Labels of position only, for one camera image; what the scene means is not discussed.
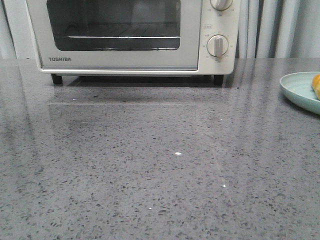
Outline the black left oven foot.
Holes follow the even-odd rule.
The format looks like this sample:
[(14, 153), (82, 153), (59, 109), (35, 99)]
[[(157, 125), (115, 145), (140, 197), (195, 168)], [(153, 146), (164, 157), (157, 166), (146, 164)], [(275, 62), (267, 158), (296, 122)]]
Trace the black left oven foot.
[(51, 74), (51, 79), (54, 85), (62, 85), (63, 84), (63, 77), (57, 74)]

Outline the upper beige oven knob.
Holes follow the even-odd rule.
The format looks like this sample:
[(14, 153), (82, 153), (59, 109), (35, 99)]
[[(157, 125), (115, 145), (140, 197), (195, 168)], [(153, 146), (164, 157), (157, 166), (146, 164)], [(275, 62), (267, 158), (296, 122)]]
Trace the upper beige oven knob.
[(233, 3), (233, 0), (210, 0), (211, 6), (217, 11), (227, 10)]

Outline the glass oven door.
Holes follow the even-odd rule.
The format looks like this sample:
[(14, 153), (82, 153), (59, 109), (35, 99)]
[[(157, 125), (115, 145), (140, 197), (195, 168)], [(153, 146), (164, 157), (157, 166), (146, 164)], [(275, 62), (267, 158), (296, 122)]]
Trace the glass oven door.
[[(28, 0), (43, 69), (195, 70), (198, 67), (200, 0)], [(57, 37), (74, 23), (180, 25), (177, 38)]]

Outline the black right oven foot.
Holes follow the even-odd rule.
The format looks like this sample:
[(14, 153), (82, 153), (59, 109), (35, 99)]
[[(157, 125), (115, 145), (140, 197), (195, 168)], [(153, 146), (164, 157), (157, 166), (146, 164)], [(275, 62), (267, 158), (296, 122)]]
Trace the black right oven foot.
[(224, 75), (223, 74), (215, 74), (213, 76), (213, 84), (215, 86), (222, 86), (224, 82)]

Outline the lower beige oven knob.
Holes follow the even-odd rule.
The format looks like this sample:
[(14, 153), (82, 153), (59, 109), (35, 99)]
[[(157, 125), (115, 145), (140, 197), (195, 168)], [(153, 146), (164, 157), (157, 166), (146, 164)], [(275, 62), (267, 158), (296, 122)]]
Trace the lower beige oven knob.
[(207, 41), (206, 47), (211, 56), (220, 58), (227, 52), (229, 43), (225, 36), (218, 34)]

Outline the golden croissant bread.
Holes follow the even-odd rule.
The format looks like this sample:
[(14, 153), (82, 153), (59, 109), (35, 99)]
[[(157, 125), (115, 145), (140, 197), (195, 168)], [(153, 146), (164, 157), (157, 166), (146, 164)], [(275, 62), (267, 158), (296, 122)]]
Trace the golden croissant bread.
[(320, 100), (320, 74), (313, 77), (311, 87), (317, 99)]

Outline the light green plate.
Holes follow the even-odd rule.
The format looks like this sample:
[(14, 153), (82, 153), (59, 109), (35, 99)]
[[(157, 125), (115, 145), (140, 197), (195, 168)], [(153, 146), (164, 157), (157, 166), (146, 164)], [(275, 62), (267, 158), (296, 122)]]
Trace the light green plate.
[(319, 71), (287, 74), (279, 81), (281, 91), (295, 105), (319, 115), (320, 100), (312, 88), (313, 78), (319, 74)]

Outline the white Toshiba toaster oven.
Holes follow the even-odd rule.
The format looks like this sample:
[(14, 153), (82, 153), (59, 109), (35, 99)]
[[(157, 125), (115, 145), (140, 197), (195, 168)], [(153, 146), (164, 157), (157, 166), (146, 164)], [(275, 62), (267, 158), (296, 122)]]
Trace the white Toshiba toaster oven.
[[(36, 39), (26, 5), (29, 18), (30, 30), (32, 33), (33, 45), (36, 54), (36, 63), (38, 69), (42, 73), (56, 74), (58, 76), (195, 76), (202, 75), (213, 77), (214, 75), (229, 75), (234, 70), (235, 55), (239, 30), (239, 17), (241, 3), (238, 0), (233, 0), (232, 5), (224, 10), (215, 10), (210, 3), (210, 0), (200, 0), (201, 19), (200, 19), (200, 35), (198, 48), (198, 66), (195, 70), (159, 70), (159, 69), (44, 69), (41, 66), (39, 53), (37, 50)], [(207, 50), (208, 40), (215, 35), (222, 35), (228, 41), (227, 52), (222, 57), (214, 57)]]

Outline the beige oven knob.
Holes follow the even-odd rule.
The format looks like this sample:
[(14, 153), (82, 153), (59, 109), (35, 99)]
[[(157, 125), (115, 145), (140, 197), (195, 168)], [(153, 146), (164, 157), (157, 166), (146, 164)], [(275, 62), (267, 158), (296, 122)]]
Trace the beige oven knob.
[(233, 0), (210, 0), (211, 6), (217, 11), (227, 10), (233, 3)]
[(229, 43), (225, 36), (218, 34), (207, 41), (206, 47), (211, 56), (220, 58), (227, 52)]

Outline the black oven foot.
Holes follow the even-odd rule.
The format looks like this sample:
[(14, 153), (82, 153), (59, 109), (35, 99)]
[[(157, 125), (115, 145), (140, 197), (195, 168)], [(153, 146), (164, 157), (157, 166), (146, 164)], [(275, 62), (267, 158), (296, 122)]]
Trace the black oven foot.
[(224, 82), (224, 75), (223, 74), (215, 74), (213, 76), (213, 84), (215, 86), (222, 86)]
[(63, 77), (57, 74), (51, 74), (51, 79), (54, 85), (62, 85), (63, 84)]

